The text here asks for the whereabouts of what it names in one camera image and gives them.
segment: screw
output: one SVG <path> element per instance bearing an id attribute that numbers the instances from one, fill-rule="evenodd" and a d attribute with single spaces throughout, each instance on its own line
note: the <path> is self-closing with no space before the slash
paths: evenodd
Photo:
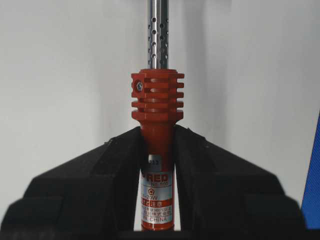
<path id="1" fill-rule="evenodd" d="M 142 88 L 143 88 L 143 85 L 142 85 L 142 82 L 141 81 L 138 81 L 138 83 L 136 84 L 136 89 L 141 92 L 142 91 Z"/>

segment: blue object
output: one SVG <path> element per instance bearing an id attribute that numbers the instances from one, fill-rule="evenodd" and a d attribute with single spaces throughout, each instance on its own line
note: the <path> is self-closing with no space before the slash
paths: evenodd
<path id="1" fill-rule="evenodd" d="M 302 212 L 308 229 L 320 229 L 320 115 L 305 183 Z"/>

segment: white background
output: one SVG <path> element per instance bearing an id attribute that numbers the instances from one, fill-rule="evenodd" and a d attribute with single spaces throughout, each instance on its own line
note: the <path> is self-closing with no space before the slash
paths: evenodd
<path id="1" fill-rule="evenodd" d="M 179 124 L 275 173 L 299 204 L 320 108 L 319 11 L 170 1 Z M 0 1 L 0 219 L 34 176 L 138 125 L 130 74 L 146 67 L 146 29 L 145 0 Z"/>

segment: metal tube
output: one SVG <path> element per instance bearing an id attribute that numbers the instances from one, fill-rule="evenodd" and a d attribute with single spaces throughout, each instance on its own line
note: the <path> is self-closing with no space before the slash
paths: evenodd
<path id="1" fill-rule="evenodd" d="M 148 68 L 167 69 L 169 66 L 169 1 L 148 0 Z"/>

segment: soldering iron barrel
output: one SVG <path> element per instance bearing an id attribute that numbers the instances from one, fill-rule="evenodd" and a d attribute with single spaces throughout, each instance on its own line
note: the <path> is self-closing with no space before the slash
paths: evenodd
<path id="1" fill-rule="evenodd" d="M 147 68 L 169 67 L 169 1 L 148 0 Z"/>

